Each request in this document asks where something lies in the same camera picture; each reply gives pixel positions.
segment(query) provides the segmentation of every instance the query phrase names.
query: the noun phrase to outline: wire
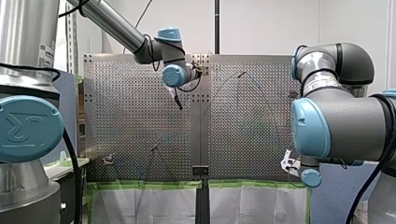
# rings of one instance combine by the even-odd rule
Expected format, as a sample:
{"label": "wire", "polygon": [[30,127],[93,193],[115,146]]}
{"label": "wire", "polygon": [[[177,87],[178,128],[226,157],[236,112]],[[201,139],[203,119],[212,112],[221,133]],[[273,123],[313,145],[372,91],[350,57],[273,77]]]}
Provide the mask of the wire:
{"label": "wire", "polygon": [[385,149],[383,155],[380,158],[379,164],[375,167],[373,172],[370,174],[369,178],[366,180],[364,185],[361,187],[361,190],[359,190],[358,194],[355,197],[355,200],[349,210],[347,219],[346,219],[346,224],[350,224],[353,218],[353,214],[358,207],[358,204],[361,200],[361,197],[363,196],[364,192],[370,187],[370,185],[373,183],[374,179],[376,176],[379,174],[379,172],[382,170],[382,168],[385,166],[385,164],[393,158],[393,155],[395,153],[395,148],[396,148],[396,110],[395,106],[393,105],[393,102],[391,102],[387,97],[381,94],[376,94],[372,95],[372,97],[377,98],[378,100],[382,101],[385,103],[385,105],[389,109],[389,113],[391,116],[391,121],[392,121],[392,135],[389,140],[388,146]]}
{"label": "wire", "polygon": [[292,168],[296,168],[297,169],[297,167],[294,167],[293,165],[294,165],[294,163],[296,163],[297,162],[297,160],[295,160],[292,164],[291,164],[291,166],[289,167],[289,171],[288,171],[288,180],[289,180],[289,183],[290,184],[292,184],[295,188],[300,188],[301,186],[297,186],[297,185],[295,185],[292,181],[291,181],[291,179],[290,179],[290,170],[292,169]]}
{"label": "wire", "polygon": [[181,47],[179,47],[179,46],[176,46],[176,45],[173,45],[173,44],[170,44],[170,43],[168,43],[168,42],[165,42],[165,41],[163,41],[163,40],[161,40],[161,39],[159,39],[159,38],[154,38],[154,39],[155,39],[156,41],[158,41],[158,42],[161,42],[161,43],[167,45],[167,46],[170,46],[170,47],[172,47],[172,48],[178,49],[178,50],[180,50],[181,52],[183,52],[184,55],[186,55],[186,51],[184,51],[183,48],[181,48]]}
{"label": "wire", "polygon": [[146,171],[143,170],[142,167],[136,165],[136,164],[133,163],[133,162],[132,162],[132,166],[140,173],[140,176],[139,176],[139,180],[138,180],[138,182],[137,182],[137,185],[138,185],[139,187],[142,187],[142,186],[143,186],[143,182],[142,182],[142,181],[144,181],[144,178],[145,178],[145,176],[146,176]]}
{"label": "wire", "polygon": [[183,106],[181,105],[181,102],[180,102],[180,100],[178,99],[177,89],[176,89],[176,88],[175,88],[175,101],[176,101],[176,103],[177,103],[177,105],[178,105],[178,108],[179,108],[180,110],[182,110],[182,109],[183,109]]}
{"label": "wire", "polygon": [[67,133],[66,128],[64,128],[64,142],[66,143],[67,150],[69,151],[70,159],[73,165],[73,171],[75,174],[75,191],[76,191],[76,210],[74,223],[79,223],[80,214],[81,214],[81,206],[82,206],[82,194],[81,194],[81,171],[78,167],[78,159],[76,152],[73,148],[72,141],[70,140],[69,134]]}
{"label": "wire", "polygon": [[69,11],[66,11],[65,13],[62,13],[61,15],[58,16],[58,18],[67,16],[69,14],[72,14],[73,12],[79,10],[79,13],[81,14],[81,16],[85,17],[84,13],[82,12],[82,7],[85,6],[85,4],[87,4],[90,0],[79,0],[79,3],[76,7],[73,7],[72,9],[70,9]]}
{"label": "wire", "polygon": [[33,66],[26,66],[26,65],[14,65],[14,64],[9,64],[9,63],[0,63],[0,67],[5,67],[5,68],[9,68],[9,69],[14,69],[14,70],[46,71],[46,72],[56,73],[56,76],[52,78],[52,82],[58,80],[58,78],[61,77],[60,71],[58,71],[54,68],[48,68],[48,67],[33,67]]}
{"label": "wire", "polygon": [[297,78],[297,55],[300,52],[301,49],[306,48],[307,45],[300,45],[297,47],[297,49],[294,51],[293,56],[291,57],[291,76]]}
{"label": "wire", "polygon": [[341,162],[341,167],[342,167],[344,170],[347,170],[347,164],[344,162],[344,160],[343,160],[343,159],[340,159],[340,162]]}
{"label": "wire", "polygon": [[282,143],[280,140],[280,134],[279,134],[279,129],[278,129],[277,122],[276,122],[275,113],[274,113],[274,110],[271,107],[270,103],[268,102],[268,99],[265,97],[265,93],[263,92],[264,86],[255,76],[251,75],[250,73],[246,73],[246,74],[254,81],[254,83],[256,83],[256,86],[259,88],[260,92],[262,93],[262,98],[264,99],[264,102],[267,104],[268,111],[270,112],[270,114],[274,120],[277,142],[279,143],[279,146],[281,147]]}
{"label": "wire", "polygon": [[[201,115],[201,117],[191,126],[191,128],[189,128],[187,131],[181,131],[180,133],[174,133],[172,135],[170,135],[169,137],[175,137],[178,136],[180,134],[183,133],[190,133],[191,131],[193,131],[196,127],[198,127],[198,125],[200,124],[201,120],[204,118],[204,116],[206,115],[207,111],[209,111],[210,106],[212,106],[212,102],[216,99],[216,97],[219,94],[219,91],[222,89],[222,87],[232,78],[232,77],[240,77],[242,75],[244,75],[246,72],[237,72],[237,73],[233,73],[232,75],[230,75],[229,77],[227,77],[222,83],[221,85],[215,90],[215,94],[213,95],[212,100],[209,102],[209,105],[206,107],[204,113]],[[162,134],[161,136],[159,136],[154,143],[156,144],[157,142],[160,141],[161,138],[166,136],[166,133],[168,133],[168,131],[165,131],[165,134]]]}
{"label": "wire", "polygon": [[190,90],[183,90],[183,89],[181,89],[180,87],[177,87],[177,89],[180,90],[180,91],[184,91],[184,92],[195,91],[195,90],[198,88],[199,83],[201,82],[201,76],[202,76],[202,75],[199,75],[199,77],[198,77],[198,82],[197,82],[197,84],[194,86],[194,88],[192,88],[192,89],[190,89]]}
{"label": "wire", "polygon": [[140,16],[139,20],[137,20],[136,26],[135,26],[134,28],[137,29],[137,26],[139,26],[139,23],[142,21],[143,17],[145,16],[146,12],[147,12],[148,9],[149,9],[149,5],[151,5],[151,3],[152,3],[152,0],[149,0],[149,1],[148,1],[148,4],[146,5],[145,10],[143,11],[143,13],[142,13],[142,15]]}
{"label": "wire", "polygon": [[157,67],[155,66],[155,59],[154,59],[154,53],[155,53],[155,52],[154,52],[154,46],[152,45],[151,36],[149,36],[149,35],[144,35],[144,37],[148,38],[149,47],[150,47],[150,50],[148,51],[148,55],[151,57],[152,68],[154,69],[155,72],[157,72],[158,69],[160,68],[161,62],[158,61]]}

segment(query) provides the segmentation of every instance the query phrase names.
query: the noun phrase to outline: metal frame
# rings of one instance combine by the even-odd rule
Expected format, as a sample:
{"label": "metal frame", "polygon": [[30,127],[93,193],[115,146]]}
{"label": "metal frame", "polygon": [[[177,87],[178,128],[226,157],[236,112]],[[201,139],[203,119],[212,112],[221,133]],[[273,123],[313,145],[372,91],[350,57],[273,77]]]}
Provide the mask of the metal frame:
{"label": "metal frame", "polygon": [[[117,62],[117,64],[111,66],[109,62]],[[199,145],[197,146],[190,141],[192,139],[199,140],[199,130],[195,130],[199,128],[199,123],[194,123],[194,120],[191,119],[191,114],[196,111],[192,110],[194,108],[194,105],[191,104],[191,95],[193,93],[185,94],[181,91],[178,93],[180,101],[183,104],[183,110],[179,111],[176,103],[171,99],[170,94],[161,83],[161,79],[158,78],[162,71],[161,67],[157,73],[154,73],[151,64],[140,65],[130,55],[89,54],[85,56],[84,63],[86,151],[92,161],[89,169],[89,178],[91,178],[91,181],[111,180],[117,178],[117,176],[127,179],[143,178],[137,170],[145,170],[144,178],[148,180],[192,180],[191,163],[194,158],[192,155],[194,152],[199,152],[200,149]],[[104,70],[99,75],[100,77],[94,78],[94,70],[99,69],[97,71],[100,71],[102,68],[106,71]],[[106,77],[108,71],[116,71],[114,77]],[[95,85],[96,87],[103,86],[103,88],[107,89],[105,92],[100,92],[100,90],[94,88]],[[108,87],[112,85],[118,88],[118,90],[114,92],[109,91]],[[95,103],[97,103],[95,101],[103,97],[105,97],[104,99],[107,103],[105,101],[101,103],[104,103],[103,106],[108,109],[105,112],[102,107],[94,107]],[[114,104],[108,101],[110,98],[115,101]],[[138,105],[136,109],[129,111],[131,109],[130,107],[123,108],[126,102],[129,102],[128,104],[145,105]],[[157,110],[152,110],[155,108],[157,110],[160,108],[162,112],[157,113]],[[95,132],[93,114],[98,115],[99,113],[102,116],[103,113],[107,112],[118,113],[116,110],[124,111],[124,113],[120,113],[122,115],[120,119],[125,119],[125,121],[120,123],[120,121],[116,121],[118,118],[114,118],[111,121],[113,123],[106,124],[106,127],[107,130],[115,127],[112,129],[114,132],[118,132],[117,128],[122,128],[126,134],[122,143],[124,145],[129,144],[127,146],[128,148],[123,147],[124,145],[119,145],[118,150],[113,155],[115,161],[123,163],[122,167],[109,164],[109,162],[104,164],[103,159],[110,156],[110,152],[114,151],[115,148],[109,149],[108,153],[104,154],[109,145],[104,146],[104,139],[98,139],[98,136],[93,133]],[[128,125],[138,126],[140,128],[144,127],[144,129],[139,130],[139,128],[136,128],[131,130]],[[114,136],[119,138],[119,134],[115,133]],[[98,140],[100,140],[100,146],[95,145]]]}
{"label": "metal frame", "polygon": [[[94,94],[93,91],[94,89],[92,88],[94,84],[94,79],[93,79],[93,63],[94,62],[106,62],[107,59],[112,58],[112,61],[117,61],[118,63],[125,63],[125,62],[133,62],[133,58],[128,55],[104,55],[104,54],[95,54],[95,55],[85,55],[84,57],[84,74],[85,74],[85,109],[87,111],[87,116],[86,116],[86,150],[87,150],[87,155],[89,155],[90,158],[98,158],[97,151],[95,151],[95,142],[94,142],[94,136],[92,135],[92,125],[94,123],[94,120],[92,120],[92,114],[90,114],[93,110],[92,107],[92,101],[94,101]],[[270,94],[270,97],[275,97],[275,100],[279,100],[276,97],[282,97],[283,103],[282,104],[276,104],[274,102],[271,102],[273,106],[278,106],[282,107],[287,111],[284,111],[284,113],[279,113],[280,115],[284,115],[287,113],[290,113],[289,108],[285,108],[284,105],[290,103],[293,101],[295,98],[294,94],[290,94],[292,91],[295,92],[298,90],[298,83],[293,82],[291,80],[290,75],[290,56],[224,56],[224,55],[208,55],[208,54],[192,54],[192,55],[187,55],[186,59],[188,62],[193,62],[193,63],[200,63],[204,66],[204,73],[201,79],[201,84],[199,88],[197,88],[195,91],[192,91],[190,93],[185,93],[179,91],[178,94],[181,99],[182,104],[186,104],[186,101],[190,102],[190,144],[191,144],[191,178],[190,180],[201,180],[202,181],[202,188],[197,190],[197,195],[196,195],[196,223],[210,223],[210,207],[209,207],[209,187],[208,187],[208,180],[210,178],[217,178],[219,177],[216,175],[216,169],[213,170],[213,167],[211,167],[211,164],[213,162],[218,162],[218,161],[213,161],[213,158],[210,156],[210,150],[215,150],[210,146],[210,141],[213,136],[211,136],[213,127],[211,125],[213,124],[213,115],[211,114],[211,110],[213,107],[219,107],[221,106],[221,100],[218,101],[217,98],[215,98],[216,94],[212,90],[212,87],[218,82],[219,80],[224,80],[225,77],[221,76],[221,68],[222,67],[227,67],[228,65],[225,63],[232,63],[232,62],[238,62],[237,66],[240,66],[238,69],[242,69],[243,71],[246,71],[248,73],[251,73],[253,75],[262,75],[262,74],[268,74],[271,78],[278,78],[279,73],[281,73],[281,76],[279,78],[279,81],[275,81],[276,84],[275,86],[269,86],[269,91],[273,91],[274,89],[282,89],[282,92],[278,96],[271,95],[271,92],[267,92]],[[280,72],[274,73],[276,69],[280,69]],[[266,79],[262,79],[263,77],[259,77],[261,81],[268,81]],[[189,84],[187,87],[183,87],[183,89],[188,89],[193,86],[195,86],[196,81],[192,82]],[[243,94],[247,94],[250,97],[252,93],[256,93],[257,96],[257,89],[256,87],[253,87],[253,84],[249,80],[241,80],[237,82],[236,87],[238,88],[238,92],[241,92]],[[261,96],[258,95],[259,97],[253,97],[256,101],[253,101],[253,104],[255,103],[261,103],[262,99]],[[236,107],[238,107],[238,104],[242,104],[243,99],[242,98],[237,98],[237,102],[232,102],[232,104],[236,104]],[[287,122],[287,124],[284,122],[285,118],[282,117],[280,119],[282,121],[282,125],[290,126],[290,123]],[[235,133],[242,133],[243,130],[234,130]],[[280,133],[281,139],[285,142],[286,144],[282,145],[282,150],[279,152],[276,152],[279,154],[279,162],[283,158],[283,153],[284,149],[289,147],[289,141],[291,141],[290,137],[290,127],[289,128],[284,128],[282,126],[282,132]],[[240,153],[238,151],[228,151],[227,153],[235,154],[235,153]],[[254,157],[257,156],[257,154],[252,154],[251,157],[254,159]],[[259,165],[257,162],[252,163],[251,166],[259,166],[258,170],[254,170],[254,172],[261,172],[264,171],[262,167],[268,166],[266,164]],[[281,175],[278,176],[268,176],[265,173],[262,173],[260,175],[249,175],[251,173],[247,172],[245,174],[247,175],[241,175],[238,173],[235,173],[233,176],[222,176],[221,178],[250,178],[250,179],[271,179],[271,180],[287,180],[287,175],[281,170],[280,164],[276,167],[279,167],[279,173]],[[168,178],[163,178],[161,179],[162,181],[169,181],[170,179]],[[177,178],[177,179],[172,179],[172,180],[186,180],[185,178]]]}
{"label": "metal frame", "polygon": [[[72,5],[65,2],[66,11],[73,8]],[[81,152],[79,150],[79,136],[78,136],[78,42],[77,42],[77,15],[76,13],[69,14],[65,17],[66,22],[66,46],[67,46],[67,72],[75,77],[75,93],[76,93],[76,148],[77,155]]]}
{"label": "metal frame", "polygon": [[[210,86],[212,101],[216,99],[207,139],[211,145],[203,148],[209,151],[211,179],[288,181],[280,168],[268,167],[280,167],[292,142],[290,92],[299,84],[290,77],[290,60],[290,56],[211,55]],[[222,86],[231,76],[235,77]]]}

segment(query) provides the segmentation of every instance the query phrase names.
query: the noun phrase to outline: green tape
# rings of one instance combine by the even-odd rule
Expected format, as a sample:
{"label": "green tape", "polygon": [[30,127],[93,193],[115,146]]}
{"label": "green tape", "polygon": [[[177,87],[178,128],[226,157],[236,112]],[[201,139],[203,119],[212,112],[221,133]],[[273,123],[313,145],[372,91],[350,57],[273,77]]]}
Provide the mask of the green tape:
{"label": "green tape", "polygon": [[209,187],[212,189],[241,188],[241,187],[262,187],[273,189],[305,189],[303,183],[284,183],[265,180],[209,180]]}
{"label": "green tape", "polygon": [[[86,160],[87,159],[85,159],[85,158],[80,158],[80,159],[78,159],[78,164],[80,164]],[[49,166],[56,165],[56,164],[58,164],[59,166],[69,166],[69,167],[73,166],[72,162],[70,160],[67,160],[67,161],[62,161],[61,163],[58,163],[57,161],[53,161],[53,162],[50,162],[50,163],[44,165],[44,167],[49,167]]]}
{"label": "green tape", "polygon": [[94,188],[89,188],[89,185],[87,185],[87,194],[85,196],[85,200],[87,202],[87,215],[88,215],[88,224],[92,224],[92,200],[93,200],[93,194],[96,192]]}
{"label": "green tape", "polygon": [[114,182],[88,183],[88,188],[100,189],[200,189],[201,181],[151,182],[116,180]]}

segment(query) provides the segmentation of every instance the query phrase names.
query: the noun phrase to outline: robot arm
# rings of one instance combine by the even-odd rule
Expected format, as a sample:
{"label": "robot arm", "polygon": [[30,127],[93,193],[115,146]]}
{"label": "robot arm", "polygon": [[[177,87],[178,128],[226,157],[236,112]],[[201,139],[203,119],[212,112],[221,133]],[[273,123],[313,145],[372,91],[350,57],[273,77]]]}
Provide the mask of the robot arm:
{"label": "robot arm", "polygon": [[[75,7],[79,4],[79,0],[68,2]],[[166,86],[181,87],[200,76],[194,66],[185,61],[185,51],[177,28],[161,29],[158,37],[151,40],[103,0],[90,0],[82,10],[85,16],[130,50],[138,63],[163,60],[163,82]]]}
{"label": "robot arm", "polygon": [[[396,196],[391,189],[396,187],[396,91],[362,97],[373,81],[374,66],[369,55],[353,44],[300,48],[292,67],[293,77],[302,83],[302,99],[292,104],[293,140],[302,154],[302,170],[304,160],[379,161],[357,194],[346,223],[379,172],[369,200],[370,223],[395,223]],[[309,180],[318,178],[311,175]]]}

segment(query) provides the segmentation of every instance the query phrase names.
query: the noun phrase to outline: perforated metal panel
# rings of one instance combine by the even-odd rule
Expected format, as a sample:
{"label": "perforated metal panel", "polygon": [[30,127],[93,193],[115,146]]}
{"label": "perforated metal panel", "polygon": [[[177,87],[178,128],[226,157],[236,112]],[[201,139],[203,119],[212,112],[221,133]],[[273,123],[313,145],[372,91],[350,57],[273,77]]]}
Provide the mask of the perforated metal panel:
{"label": "perforated metal panel", "polygon": [[[127,55],[85,57],[91,181],[142,173],[152,180],[192,179],[193,165],[209,165],[209,178],[287,179],[280,162],[291,145],[290,92],[299,88],[290,77],[290,57],[188,60],[208,69],[196,91],[179,93],[179,110],[161,68],[153,72]],[[114,163],[104,164],[111,154]]]}
{"label": "perforated metal panel", "polygon": [[[130,55],[85,57],[91,181],[191,179],[191,98],[180,94],[179,110],[161,72]],[[112,164],[104,162],[110,155]]]}
{"label": "perforated metal panel", "polygon": [[290,60],[211,56],[210,178],[286,179],[280,162],[292,141],[290,92],[299,88]]}

